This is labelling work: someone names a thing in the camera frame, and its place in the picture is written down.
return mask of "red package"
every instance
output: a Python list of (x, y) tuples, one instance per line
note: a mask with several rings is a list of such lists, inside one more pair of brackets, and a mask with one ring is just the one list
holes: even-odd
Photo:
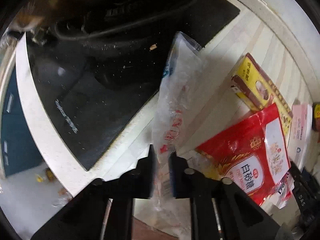
[(258, 205), (290, 168), (276, 104), (222, 131), (197, 150), (211, 155), (220, 176), (231, 178)]

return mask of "red circle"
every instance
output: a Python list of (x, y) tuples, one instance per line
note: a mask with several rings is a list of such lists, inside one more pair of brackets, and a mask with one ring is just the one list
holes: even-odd
[(259, 176), (257, 169), (253, 169), (253, 176), (255, 177), (255, 179)]

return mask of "black induction cooktop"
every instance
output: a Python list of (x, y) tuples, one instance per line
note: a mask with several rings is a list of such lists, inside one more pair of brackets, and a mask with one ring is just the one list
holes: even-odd
[(205, 46), (238, 14), (226, 0), (197, 0), (179, 17), (113, 36), (55, 39), (45, 46), (27, 38), (38, 94), (79, 163), (89, 170), (158, 91), (177, 31)]

